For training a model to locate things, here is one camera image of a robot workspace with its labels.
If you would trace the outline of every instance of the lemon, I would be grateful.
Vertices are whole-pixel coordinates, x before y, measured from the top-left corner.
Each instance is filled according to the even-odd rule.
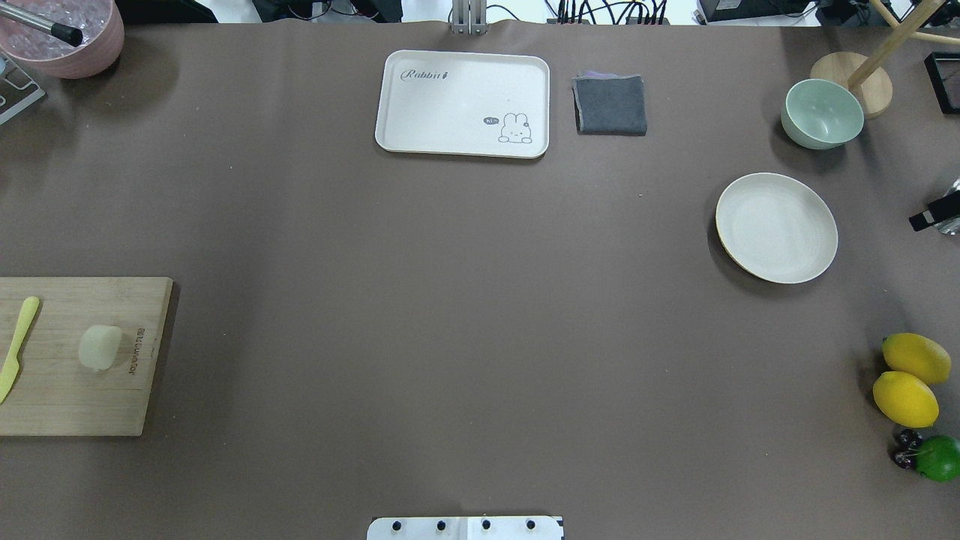
[[[950,375],[950,355],[932,339],[915,333],[895,333],[883,340],[883,359],[890,369],[905,371],[927,384]]]
[[[880,375],[874,382],[874,401],[887,418],[908,428],[928,428],[940,415],[930,387],[902,371]]]

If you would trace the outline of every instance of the bowl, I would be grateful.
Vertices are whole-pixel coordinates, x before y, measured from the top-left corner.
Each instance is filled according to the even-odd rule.
[[[860,135],[863,109],[853,94],[837,83],[806,79],[786,93],[780,123],[797,144],[827,150]]]
[[[80,28],[84,41],[71,47],[39,30],[0,18],[0,49],[20,64],[60,77],[81,79],[107,69],[123,49],[123,19],[113,0],[12,0],[61,24]]]

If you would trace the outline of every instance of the white bracket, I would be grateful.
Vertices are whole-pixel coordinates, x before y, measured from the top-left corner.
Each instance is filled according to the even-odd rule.
[[[564,540],[559,516],[378,518],[367,540]]]
[[[454,34],[486,34],[487,0],[453,0],[450,30]]]

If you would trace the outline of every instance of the cutting board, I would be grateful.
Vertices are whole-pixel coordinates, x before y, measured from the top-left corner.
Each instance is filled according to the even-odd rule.
[[[0,361],[23,300],[40,298],[20,374],[0,404],[0,435],[139,435],[172,286],[169,278],[0,278]],[[93,325],[123,330],[104,371],[78,355]]]

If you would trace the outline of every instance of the knife handle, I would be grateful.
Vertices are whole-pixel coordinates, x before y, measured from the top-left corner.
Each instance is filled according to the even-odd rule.
[[[20,346],[23,345],[23,338],[27,336],[27,330],[36,317],[36,310],[40,307],[40,299],[31,296],[23,301],[20,307],[20,316],[16,318],[16,329],[13,330],[13,340],[10,342],[10,350],[7,352],[7,358],[11,356],[16,358],[20,354]]]

